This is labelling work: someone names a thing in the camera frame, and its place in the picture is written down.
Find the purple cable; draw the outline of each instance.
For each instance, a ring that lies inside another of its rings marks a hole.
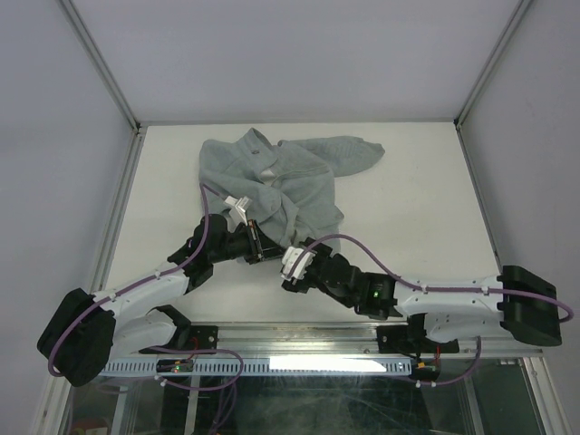
[[[159,347],[159,346],[151,346],[149,349],[151,349],[152,351],[162,352],[162,353],[176,353],[176,354],[184,353],[183,350],[165,349],[164,347]],[[244,372],[244,359],[241,357],[241,355],[239,353],[234,352],[234,351],[230,351],[228,349],[202,349],[199,351],[193,351],[191,354],[192,355],[207,355],[207,354],[213,354],[213,353],[227,353],[228,355],[232,355],[232,356],[236,357],[236,359],[239,361],[239,370],[237,371],[236,375],[234,375],[234,377],[232,379],[230,379],[229,381],[222,383],[221,385],[218,385],[217,387],[188,387],[187,385],[181,385],[179,383],[169,381],[167,378],[164,378],[162,376],[159,376],[158,379],[161,379],[161,381],[165,382],[167,385],[171,385],[173,387],[180,388],[181,390],[187,390],[189,392],[217,392],[219,390],[223,390],[224,388],[229,387],[230,385],[235,383],[239,379],[239,377],[242,375],[242,373]]]
[[[423,290],[423,287],[421,287],[420,285],[417,285],[417,284],[414,284],[410,281],[407,281],[407,280],[403,279],[402,277],[400,277],[399,275],[392,272],[391,269],[389,269],[389,267],[384,265],[381,262],[381,260],[379,260],[379,258],[377,258],[377,256],[371,252],[371,249],[369,249],[368,247],[363,245],[363,243],[358,241],[356,238],[351,237],[351,236],[346,236],[345,234],[330,234],[328,236],[320,237],[319,239],[315,240],[310,245],[305,246],[304,251],[295,260],[295,263],[292,266],[292,268],[290,269],[290,272],[288,274],[290,276],[292,276],[294,274],[294,271],[296,270],[296,268],[298,267],[298,265],[300,264],[300,262],[302,261],[302,259],[305,257],[305,255],[308,252],[312,252],[312,250],[316,246],[320,245],[321,243],[324,243],[326,240],[331,240],[334,238],[343,238],[344,240],[348,240],[349,242],[354,243],[356,246],[358,246],[360,249],[362,249],[364,251],[364,253],[367,256],[369,256],[371,258],[371,260],[374,261],[377,264],[377,266],[380,267],[387,275],[392,276],[396,281],[400,282],[401,284],[406,285],[414,290]],[[476,288],[476,287],[431,287],[431,286],[425,287],[425,290],[430,291],[430,292],[441,292],[441,293],[482,293],[482,291],[483,291],[483,289]],[[572,310],[572,308],[570,306],[564,304],[563,302],[558,301],[557,299],[553,299],[553,298],[548,297],[548,296],[537,295],[535,293],[524,292],[521,290],[511,290],[511,289],[507,289],[507,288],[489,288],[488,291],[490,293],[499,294],[499,295],[513,295],[513,296],[529,297],[531,299],[536,299],[538,301],[547,302],[549,304],[552,304],[552,305],[555,305],[559,308],[562,308],[564,311],[566,311],[566,316],[560,319],[560,323],[569,322],[570,320],[572,320],[574,318],[574,311]]]
[[[178,270],[182,269],[183,267],[187,266],[196,256],[198,256],[199,252],[201,251],[204,244],[206,243],[206,238],[208,238],[208,230],[209,230],[209,209],[208,209],[208,197],[206,195],[205,189],[207,189],[208,191],[210,191],[212,193],[217,193],[217,192],[214,189],[209,188],[205,184],[200,184],[199,188],[201,189],[201,200],[203,202],[203,211],[204,211],[203,235],[201,236],[201,240],[199,241],[199,245],[196,248],[196,250],[193,252],[193,254],[191,254],[191,256],[189,256],[188,258],[186,258],[185,261],[183,261],[183,263],[181,263],[178,266],[172,267],[171,269],[168,269],[168,270],[161,272],[159,274],[160,276],[166,276],[166,275],[173,274],[173,273],[177,272]],[[141,285],[144,285],[144,284],[148,283],[149,281],[153,281],[154,279],[157,279],[157,277],[155,275],[146,276],[146,277],[140,279],[139,281],[136,281],[136,282],[129,284],[126,287],[122,288],[121,290],[116,292],[116,295],[123,296],[126,293],[130,292],[131,290],[133,290]],[[101,305],[106,304],[110,300],[111,300],[111,298],[107,296],[107,297],[104,297],[103,299],[101,299],[100,301],[95,302],[89,308],[84,310],[69,325],[69,327],[64,330],[63,334],[59,337],[59,339],[54,344],[54,347],[51,350],[51,354],[49,355],[49,358],[48,358],[48,372],[52,376],[56,376],[56,377],[63,376],[61,373],[57,372],[54,369],[54,359],[56,358],[56,354],[58,353],[59,349],[63,345],[64,340],[66,340],[68,338],[68,336],[74,331],[74,328],[76,328],[90,313],[92,313],[94,310],[96,310]]]
[[[220,420],[221,414],[223,413],[230,399],[232,399],[232,402],[229,405],[229,410],[227,410],[226,417]],[[219,405],[217,407],[216,416],[214,417],[213,424],[209,429],[208,435],[215,435],[218,433],[219,428],[221,428],[224,425],[224,423],[227,421],[234,408],[236,408],[236,401],[237,401],[237,386],[235,384],[233,384],[232,387],[230,388],[229,393],[227,394],[225,400],[224,400],[224,390],[220,392]]]

